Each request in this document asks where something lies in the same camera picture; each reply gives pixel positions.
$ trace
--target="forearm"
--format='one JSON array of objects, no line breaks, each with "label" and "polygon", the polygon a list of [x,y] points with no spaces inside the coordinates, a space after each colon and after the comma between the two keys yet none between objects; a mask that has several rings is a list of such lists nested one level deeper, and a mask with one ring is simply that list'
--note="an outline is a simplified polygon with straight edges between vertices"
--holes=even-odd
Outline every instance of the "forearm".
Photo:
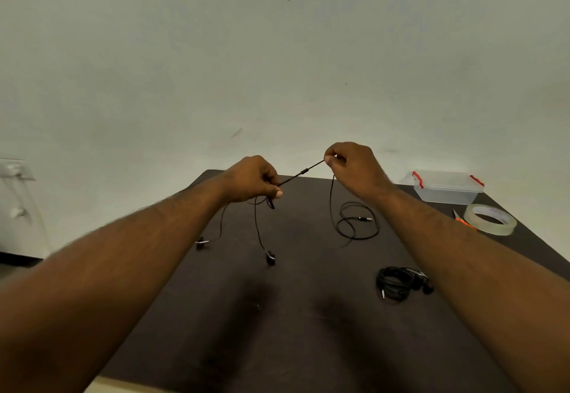
[{"label": "forearm", "polygon": [[194,188],[73,242],[0,290],[0,385],[82,391],[225,203]]},{"label": "forearm", "polygon": [[568,282],[400,190],[372,204],[520,387],[570,389]]}]

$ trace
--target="plastic container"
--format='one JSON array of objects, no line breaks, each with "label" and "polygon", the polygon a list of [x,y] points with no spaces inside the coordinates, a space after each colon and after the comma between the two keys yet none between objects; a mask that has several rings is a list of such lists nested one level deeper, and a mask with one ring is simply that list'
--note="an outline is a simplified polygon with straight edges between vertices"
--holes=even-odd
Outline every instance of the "plastic container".
[{"label": "plastic container", "polygon": [[416,183],[414,189],[425,202],[469,205],[485,190],[479,179],[462,172],[417,169],[411,174]]}]

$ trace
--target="white wall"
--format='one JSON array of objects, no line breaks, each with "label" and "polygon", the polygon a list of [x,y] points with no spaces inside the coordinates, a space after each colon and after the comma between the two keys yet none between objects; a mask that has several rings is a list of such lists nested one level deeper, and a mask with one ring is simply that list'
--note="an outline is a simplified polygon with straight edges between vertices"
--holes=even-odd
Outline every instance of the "white wall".
[{"label": "white wall", "polygon": [[354,140],[395,181],[415,167],[480,176],[570,259],[569,8],[0,0],[0,157],[29,162],[60,247],[204,169],[260,153],[295,173]]}]

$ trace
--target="clear tape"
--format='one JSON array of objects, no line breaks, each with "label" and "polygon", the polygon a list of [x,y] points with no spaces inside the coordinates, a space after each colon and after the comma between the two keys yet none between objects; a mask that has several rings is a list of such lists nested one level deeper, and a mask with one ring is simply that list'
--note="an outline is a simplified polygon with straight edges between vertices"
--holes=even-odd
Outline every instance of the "clear tape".
[{"label": "clear tape", "polygon": [[[489,222],[477,215],[492,217],[501,222],[501,224]],[[517,219],[509,215],[506,211],[483,204],[468,205],[463,218],[468,224],[473,225],[475,228],[495,236],[511,235],[518,223]]]}]

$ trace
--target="table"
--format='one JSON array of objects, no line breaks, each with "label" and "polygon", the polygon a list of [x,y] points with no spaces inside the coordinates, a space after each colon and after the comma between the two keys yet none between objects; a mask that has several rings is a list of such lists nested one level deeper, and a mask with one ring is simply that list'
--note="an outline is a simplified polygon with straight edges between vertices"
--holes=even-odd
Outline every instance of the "table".
[{"label": "table", "polygon": [[[381,267],[417,265],[379,213],[378,236],[339,249],[346,241],[332,228],[330,184],[297,178],[275,210],[258,206],[274,267],[253,206],[230,205],[222,238],[189,251],[102,375],[175,392],[515,391],[437,289],[400,304],[379,298]],[[353,199],[335,183],[333,214]],[[500,207],[485,194],[475,202]],[[433,207],[449,217],[465,210]],[[219,219],[206,239],[217,236]],[[570,264],[523,224],[491,238],[570,279]]]}]

